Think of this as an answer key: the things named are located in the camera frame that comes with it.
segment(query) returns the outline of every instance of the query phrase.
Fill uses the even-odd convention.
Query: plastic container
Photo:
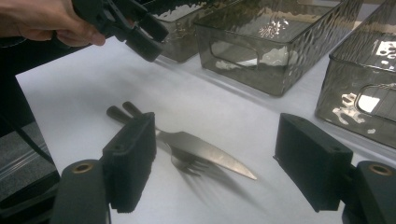
[[[196,25],[201,64],[283,95],[351,30],[361,0],[243,0]]]
[[[383,3],[331,54],[316,115],[396,148],[396,6]]]
[[[235,0],[153,0],[143,6],[169,31],[162,55],[184,63],[198,53],[193,23]]]

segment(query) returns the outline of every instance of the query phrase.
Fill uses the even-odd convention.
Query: knife
[[[131,102],[125,102],[122,104],[122,107],[132,116],[141,114],[140,110]],[[127,122],[131,118],[114,105],[107,110],[107,114],[111,118],[123,123]],[[185,132],[167,133],[158,128],[156,128],[156,130],[157,139],[163,141],[170,147],[190,153],[191,155],[194,155],[200,159],[211,161],[218,166],[246,176],[250,179],[257,179],[257,177],[251,173],[246,165],[244,165],[242,162],[238,161],[236,158],[221,150],[220,148],[207,143],[201,138]]]

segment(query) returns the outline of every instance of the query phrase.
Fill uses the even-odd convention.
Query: knife handle
[[[124,124],[128,123],[131,119],[131,117],[129,117],[127,114],[125,114],[122,110],[114,105],[109,107],[106,113],[109,117]]]
[[[132,104],[129,101],[123,103],[122,107],[134,117],[142,115],[142,112],[134,104]]]

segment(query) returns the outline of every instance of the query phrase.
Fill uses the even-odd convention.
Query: metal fork
[[[122,107],[132,116],[142,114],[131,102],[123,103]],[[114,105],[107,110],[107,114],[123,123],[128,122],[131,118]],[[199,175],[197,171],[203,171],[206,168],[205,163],[212,162],[240,175],[257,179],[240,161],[192,134],[184,132],[167,133],[157,127],[156,134],[158,140],[171,148],[171,161],[174,166],[184,173]]]
[[[122,107],[133,117],[137,117],[142,114],[142,112],[130,102],[125,102]],[[111,118],[122,123],[127,123],[128,120],[131,119],[131,117],[114,105],[111,106],[106,113]],[[155,127],[155,129],[157,133],[161,132],[157,127]],[[188,175],[200,176],[197,172],[203,172],[205,168],[207,168],[207,161],[200,160],[196,156],[183,152],[175,147],[171,147],[168,144],[166,145],[171,149],[171,162],[179,171]]]

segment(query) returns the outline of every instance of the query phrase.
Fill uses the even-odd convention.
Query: white surface
[[[203,69],[199,57],[147,63],[111,38],[17,76],[49,151],[61,172],[99,159],[121,125],[106,116],[111,105],[131,101],[155,112],[168,132],[185,131],[246,164],[253,181],[210,166],[201,177],[179,172],[158,144],[151,176],[132,214],[112,211],[121,223],[342,223],[338,212],[315,213],[273,159],[279,114],[309,119],[355,151],[354,163],[395,165],[394,149],[381,146],[314,116],[328,56],[282,98],[274,98]]]

